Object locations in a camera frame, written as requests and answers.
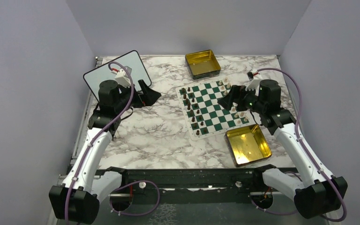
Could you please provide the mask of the tin with dark pieces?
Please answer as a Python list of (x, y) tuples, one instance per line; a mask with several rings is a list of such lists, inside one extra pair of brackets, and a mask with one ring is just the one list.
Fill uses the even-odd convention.
[(186, 54), (185, 62), (193, 81), (217, 76), (221, 71), (221, 66), (212, 50)]

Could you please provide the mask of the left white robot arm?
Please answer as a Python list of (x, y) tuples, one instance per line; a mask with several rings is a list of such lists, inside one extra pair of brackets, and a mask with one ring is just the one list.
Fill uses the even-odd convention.
[(52, 186), (49, 199), (57, 219), (66, 223), (92, 224), (99, 212), (101, 201), (110, 193), (128, 188), (128, 179), (117, 172), (93, 185), (98, 164), (118, 129), (122, 114), (128, 108), (142, 108), (154, 105), (161, 93), (151, 89), (144, 80), (138, 80), (141, 87), (121, 85), (115, 80), (100, 83), (98, 109), (89, 118), (87, 137), (80, 155), (61, 185)]

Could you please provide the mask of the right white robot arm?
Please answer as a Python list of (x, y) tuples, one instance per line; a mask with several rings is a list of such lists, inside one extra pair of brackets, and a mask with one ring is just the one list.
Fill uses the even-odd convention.
[(291, 112), (281, 106), (281, 88), (277, 81), (266, 79), (259, 83), (259, 90), (233, 85), (218, 104), (231, 110), (259, 114), (261, 123), (271, 135), (282, 144), (301, 180), (297, 180), (280, 171), (273, 165), (254, 169), (252, 186), (259, 191), (273, 188), (291, 200), (296, 210), (306, 219), (343, 210), (337, 221), (345, 219), (347, 211), (344, 196), (348, 184), (343, 177), (336, 177), (323, 165), (299, 131), (299, 122)]

